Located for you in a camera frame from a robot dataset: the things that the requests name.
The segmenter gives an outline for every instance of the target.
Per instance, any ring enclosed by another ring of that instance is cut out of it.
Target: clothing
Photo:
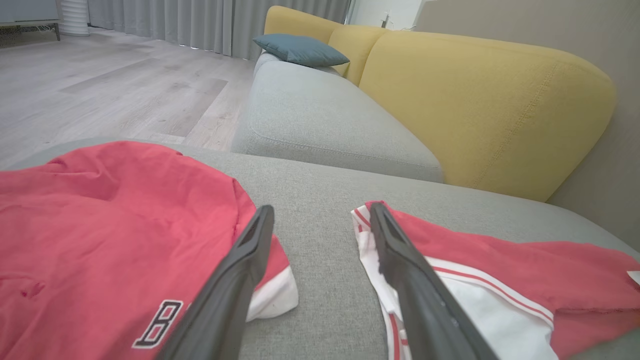
[[[410,359],[397,293],[378,273],[371,202],[351,214],[360,260],[380,298],[389,359]],[[640,326],[640,264],[564,241],[511,243],[450,231],[389,208],[501,359],[557,359]]]
[[[254,213],[235,179],[160,145],[0,173],[0,358],[152,359]],[[273,236],[247,320],[297,304]]]

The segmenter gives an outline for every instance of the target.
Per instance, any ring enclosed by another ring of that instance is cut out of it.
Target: sofa seat
[[[442,182],[438,160],[347,79],[261,61],[231,151]]]
[[[78,147],[117,139],[56,145],[14,164],[40,165]],[[300,293],[299,306],[244,332],[241,359],[386,359],[380,305],[360,264],[349,212],[385,200],[454,231],[513,242],[573,241],[640,254],[594,223],[542,202],[429,181],[299,161],[165,144],[238,179],[257,206],[275,208],[280,238]],[[596,346],[574,359],[637,359],[640,331]]]

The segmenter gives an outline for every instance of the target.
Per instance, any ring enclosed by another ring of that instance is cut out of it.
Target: red stripe
[[[371,227],[371,224],[369,223],[369,221],[362,216],[362,214],[360,213],[360,211],[358,209],[355,209],[355,212],[356,212],[356,215],[358,215],[358,217],[362,220],[362,222],[366,226]]]
[[[394,332],[394,360],[400,360],[400,344],[398,343],[398,325],[396,324],[396,316],[389,314],[389,320],[391,320],[391,329]]]
[[[468,277],[468,278],[471,278],[471,279],[480,280],[480,281],[482,281],[482,282],[484,282],[484,283],[486,283],[486,284],[491,285],[491,287],[492,287],[492,288],[494,288],[494,289],[496,289],[496,290],[499,290],[501,293],[505,294],[505,296],[507,296],[509,299],[513,300],[514,302],[517,302],[518,304],[520,304],[520,305],[522,305],[522,306],[526,307],[527,309],[529,309],[529,310],[531,310],[531,311],[535,311],[536,313],[538,313],[538,314],[540,314],[540,315],[544,316],[545,318],[548,318],[551,322],[553,322],[553,321],[554,321],[554,320],[553,320],[553,319],[551,319],[547,314],[545,314],[545,313],[543,313],[542,311],[540,311],[540,310],[538,310],[538,309],[535,309],[535,308],[533,308],[533,307],[531,307],[531,306],[528,306],[527,304],[523,304],[522,302],[518,301],[516,298],[514,298],[514,297],[512,297],[511,295],[507,294],[504,290],[500,289],[500,288],[499,288],[497,285],[495,285],[494,283],[490,282],[489,280],[483,279],[483,278],[482,278],[482,277],[480,277],[480,276],[475,276],[475,275],[465,274],[465,273],[462,273],[462,272],[457,272],[457,271],[449,270],[449,269],[445,269],[445,268],[438,268],[438,267],[436,267],[436,266],[434,266],[434,267],[433,267],[433,269],[434,269],[434,270],[436,270],[436,271],[440,271],[440,272],[447,272],[447,273],[449,273],[449,274],[460,275],[460,276]]]

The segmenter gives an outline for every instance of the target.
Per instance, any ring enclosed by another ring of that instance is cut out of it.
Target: fabric upholstery
[[[258,60],[255,62],[255,67],[253,68],[253,76],[255,77],[256,73],[258,73],[258,69],[262,66],[262,64],[267,63],[269,61],[282,61],[280,60],[277,56],[275,56],[274,54],[269,54],[266,51],[264,51],[260,57],[258,58]],[[333,74],[333,75],[338,75],[338,76],[342,76],[342,74],[339,74],[333,67],[331,66],[326,66],[326,67],[314,67],[314,69],[320,70],[320,71],[324,71],[324,72],[328,72],[329,74]]]
[[[358,86],[369,51],[378,38],[389,31],[384,28],[358,25],[345,25],[333,30],[329,45],[349,58],[349,63],[336,65],[334,68],[342,77]]]
[[[339,26],[342,24],[284,6],[272,6],[267,12],[264,33],[312,37],[327,44]]]
[[[328,67],[349,62],[340,51],[312,37],[266,34],[254,38],[253,41],[281,60],[298,65]]]
[[[82,146],[64,143],[12,166],[40,165]],[[356,170],[167,146],[235,177],[257,206],[275,208],[279,237],[298,283],[291,312],[247,325],[241,359],[386,359],[380,305],[358,260],[349,212],[368,200],[454,231],[514,242],[573,241],[640,254],[594,223],[549,204],[457,186]],[[632,360],[640,331],[599,345],[574,359]]]
[[[531,45],[391,31],[360,88],[440,160],[445,182],[547,200],[600,138],[616,102],[609,77]]]
[[[347,79],[284,61],[255,75],[232,152],[442,181],[438,160]]]

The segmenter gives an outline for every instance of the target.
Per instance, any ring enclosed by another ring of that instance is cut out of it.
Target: stitching seam
[[[551,68],[551,70],[547,74],[545,80],[542,82],[542,84],[538,88],[538,92],[536,93],[536,96],[533,99],[531,99],[531,101],[529,101],[529,104],[527,105],[525,111],[522,113],[522,115],[520,116],[520,118],[516,122],[515,126],[511,129],[511,131],[509,132],[507,137],[505,137],[504,141],[502,142],[502,144],[500,145],[498,150],[495,152],[495,154],[489,160],[489,163],[480,172],[480,176],[478,176],[476,178],[476,180],[474,181],[474,184],[472,185],[473,189],[477,189],[477,187],[480,184],[480,182],[482,182],[482,180],[484,180],[484,177],[489,172],[489,169],[498,160],[498,158],[500,156],[502,156],[502,153],[504,152],[504,149],[511,143],[511,140],[513,139],[513,136],[520,130],[520,128],[525,123],[525,119],[528,118],[528,115],[530,115],[532,113],[533,109],[535,109],[535,107],[538,105],[540,97],[542,96],[544,90],[546,90],[548,88],[548,85],[551,82],[551,78],[553,77],[553,74],[556,72],[557,67],[558,67],[558,63],[556,63],[553,68]]]
[[[289,143],[289,142],[285,142],[285,141],[282,141],[282,140],[279,140],[279,139],[269,138],[269,137],[260,135],[253,129],[253,126],[251,124],[249,124],[249,130],[251,130],[251,132],[255,136],[258,136],[259,138],[268,140],[270,142],[274,142],[274,143],[279,143],[279,144],[282,144],[282,145],[290,146],[290,147],[297,147],[297,148],[303,148],[303,149],[306,148],[306,149],[310,149],[310,150],[314,150],[314,151],[334,152],[334,153],[337,153],[337,154],[340,154],[340,155],[353,156],[355,158],[367,158],[367,159],[373,159],[373,160],[384,160],[384,161],[388,161],[388,162],[391,162],[391,163],[398,163],[398,164],[403,164],[403,165],[412,165],[412,166],[421,167],[421,168],[440,169],[440,166],[420,165],[420,164],[414,164],[414,163],[407,163],[405,161],[398,161],[398,160],[392,160],[392,159],[386,159],[386,158],[379,158],[379,157],[363,155],[363,154],[354,154],[352,152],[340,151],[340,150],[329,149],[329,148],[324,148],[324,147],[316,147],[316,146],[311,146],[311,145],[307,145],[307,144]]]

